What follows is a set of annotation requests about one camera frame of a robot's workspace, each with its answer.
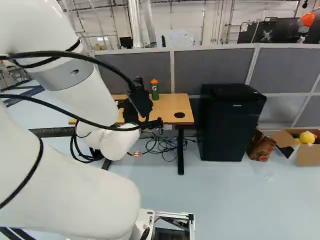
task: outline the cardboard box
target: cardboard box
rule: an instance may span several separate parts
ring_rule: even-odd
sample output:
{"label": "cardboard box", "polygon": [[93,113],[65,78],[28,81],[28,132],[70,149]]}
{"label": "cardboard box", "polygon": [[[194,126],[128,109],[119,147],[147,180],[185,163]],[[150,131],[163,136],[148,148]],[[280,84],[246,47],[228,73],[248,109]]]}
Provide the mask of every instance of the cardboard box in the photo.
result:
{"label": "cardboard box", "polygon": [[309,131],[320,138],[318,129],[283,129],[270,137],[283,155],[295,162],[297,166],[320,166],[320,144],[299,144],[292,134],[301,134]]}
{"label": "cardboard box", "polygon": [[251,160],[266,162],[275,146],[276,142],[273,139],[256,129],[246,153]]}

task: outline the black machine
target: black machine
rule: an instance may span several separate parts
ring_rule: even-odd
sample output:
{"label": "black machine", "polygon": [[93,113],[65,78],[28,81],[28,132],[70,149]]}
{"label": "black machine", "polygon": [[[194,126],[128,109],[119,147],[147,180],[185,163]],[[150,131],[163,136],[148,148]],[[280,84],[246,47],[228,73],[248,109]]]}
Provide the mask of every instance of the black machine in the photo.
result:
{"label": "black machine", "polygon": [[201,160],[240,162],[267,98],[245,84],[204,84],[197,142]]}
{"label": "black machine", "polygon": [[134,41],[130,36],[120,37],[120,44],[126,49],[132,49],[134,46]]}
{"label": "black machine", "polygon": [[[299,33],[298,17],[268,17],[264,21],[242,23],[238,44],[248,43],[297,43]],[[316,20],[305,36],[305,44],[318,44],[320,20]]]}

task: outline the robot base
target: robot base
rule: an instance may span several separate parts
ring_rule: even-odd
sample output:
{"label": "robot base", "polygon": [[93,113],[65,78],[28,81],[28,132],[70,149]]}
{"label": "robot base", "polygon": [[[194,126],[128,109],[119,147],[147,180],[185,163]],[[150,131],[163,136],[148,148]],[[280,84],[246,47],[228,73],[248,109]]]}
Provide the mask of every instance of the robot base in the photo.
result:
{"label": "robot base", "polygon": [[[147,238],[141,238],[145,229],[149,227]],[[192,213],[164,212],[141,209],[133,227],[131,236],[115,240],[195,240],[195,217]],[[69,237],[67,240],[89,240],[87,238]]]}

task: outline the black mini fridge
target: black mini fridge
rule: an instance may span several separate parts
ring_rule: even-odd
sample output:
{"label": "black mini fridge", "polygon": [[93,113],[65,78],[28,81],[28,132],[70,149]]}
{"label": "black mini fridge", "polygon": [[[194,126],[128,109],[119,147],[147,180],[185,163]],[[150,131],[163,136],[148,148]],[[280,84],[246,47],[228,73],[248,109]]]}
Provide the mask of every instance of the black mini fridge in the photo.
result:
{"label": "black mini fridge", "polygon": [[201,160],[240,162],[267,98],[245,84],[204,84],[197,142]]}

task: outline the orange object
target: orange object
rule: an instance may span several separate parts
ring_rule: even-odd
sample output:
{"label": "orange object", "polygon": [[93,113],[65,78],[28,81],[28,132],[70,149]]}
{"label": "orange object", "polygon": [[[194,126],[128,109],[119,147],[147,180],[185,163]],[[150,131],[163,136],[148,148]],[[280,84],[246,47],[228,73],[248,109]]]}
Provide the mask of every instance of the orange object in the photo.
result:
{"label": "orange object", "polygon": [[157,84],[157,83],[158,83],[158,80],[156,80],[156,79],[151,80],[151,84]]}
{"label": "orange object", "polygon": [[316,16],[314,13],[307,13],[303,17],[301,17],[301,22],[303,23],[304,26],[311,27],[311,25],[314,23],[316,19]]}
{"label": "orange object", "polygon": [[135,151],[132,153],[132,156],[134,157],[141,157],[142,156],[142,153],[140,151]]}

